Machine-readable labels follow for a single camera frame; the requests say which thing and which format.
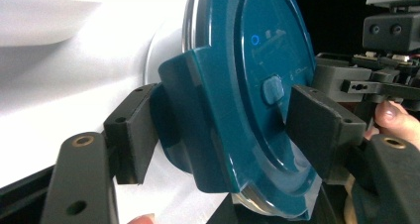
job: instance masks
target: human hand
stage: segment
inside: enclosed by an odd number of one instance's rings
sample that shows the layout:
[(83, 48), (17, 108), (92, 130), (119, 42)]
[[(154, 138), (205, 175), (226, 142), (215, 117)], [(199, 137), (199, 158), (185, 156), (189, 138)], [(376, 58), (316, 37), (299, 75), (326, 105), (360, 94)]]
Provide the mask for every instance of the human hand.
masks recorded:
[(153, 214), (143, 215), (131, 220), (128, 224), (154, 224), (155, 216)]
[(369, 129), (365, 134), (367, 139), (378, 133), (390, 135), (410, 142), (420, 151), (420, 122), (400, 104), (388, 101), (378, 104), (374, 121), (379, 128)]

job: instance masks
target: blue lid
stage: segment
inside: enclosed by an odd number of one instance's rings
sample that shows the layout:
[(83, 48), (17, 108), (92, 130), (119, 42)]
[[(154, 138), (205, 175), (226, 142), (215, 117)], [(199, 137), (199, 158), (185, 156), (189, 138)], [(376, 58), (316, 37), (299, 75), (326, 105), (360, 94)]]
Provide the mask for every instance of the blue lid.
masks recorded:
[(202, 191), (309, 219), (321, 179), (284, 130), (291, 86), (315, 69), (295, 1), (194, 2), (194, 48), (159, 68), (152, 98), (168, 159)]

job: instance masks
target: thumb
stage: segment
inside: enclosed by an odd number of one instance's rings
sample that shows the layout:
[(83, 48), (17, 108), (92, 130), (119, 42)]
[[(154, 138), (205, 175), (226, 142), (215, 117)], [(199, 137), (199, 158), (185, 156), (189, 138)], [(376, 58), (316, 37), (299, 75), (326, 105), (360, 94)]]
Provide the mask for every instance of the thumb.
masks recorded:
[(155, 216), (153, 214), (143, 215), (131, 220), (128, 224), (154, 224)]
[(380, 133), (404, 139), (420, 151), (420, 122), (401, 105), (388, 101), (378, 104), (374, 121)]

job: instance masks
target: white bowl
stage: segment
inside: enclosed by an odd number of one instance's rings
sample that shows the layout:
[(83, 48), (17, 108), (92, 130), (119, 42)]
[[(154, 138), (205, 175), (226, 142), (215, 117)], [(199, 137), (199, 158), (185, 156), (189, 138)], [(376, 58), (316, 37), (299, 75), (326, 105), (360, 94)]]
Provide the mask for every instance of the white bowl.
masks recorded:
[(99, 4), (100, 0), (0, 0), (0, 47), (69, 39)]

